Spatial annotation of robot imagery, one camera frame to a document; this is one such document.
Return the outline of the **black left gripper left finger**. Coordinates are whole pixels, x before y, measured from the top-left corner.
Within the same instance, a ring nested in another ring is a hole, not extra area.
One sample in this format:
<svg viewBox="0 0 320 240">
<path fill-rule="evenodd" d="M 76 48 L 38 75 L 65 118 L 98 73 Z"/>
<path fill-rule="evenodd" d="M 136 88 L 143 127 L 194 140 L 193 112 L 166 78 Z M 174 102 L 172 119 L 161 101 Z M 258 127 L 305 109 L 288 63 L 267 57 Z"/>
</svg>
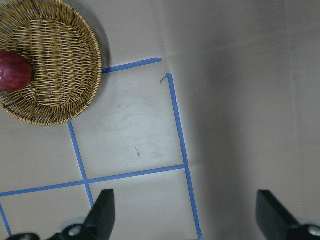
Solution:
<svg viewBox="0 0 320 240">
<path fill-rule="evenodd" d="M 109 240 L 115 225 L 116 207 L 113 189 L 102 190 L 82 223 L 66 226 L 51 240 Z"/>
</svg>

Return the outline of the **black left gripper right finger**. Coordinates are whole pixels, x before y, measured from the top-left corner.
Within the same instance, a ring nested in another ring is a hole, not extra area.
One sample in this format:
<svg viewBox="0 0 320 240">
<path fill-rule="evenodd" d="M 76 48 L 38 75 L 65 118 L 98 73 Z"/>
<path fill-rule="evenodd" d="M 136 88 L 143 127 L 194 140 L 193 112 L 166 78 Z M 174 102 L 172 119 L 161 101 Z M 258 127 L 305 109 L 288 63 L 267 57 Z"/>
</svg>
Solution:
<svg viewBox="0 0 320 240">
<path fill-rule="evenodd" d="M 269 190 L 256 194 L 255 219 L 267 240 L 318 240 L 320 226 L 300 223 Z"/>
</svg>

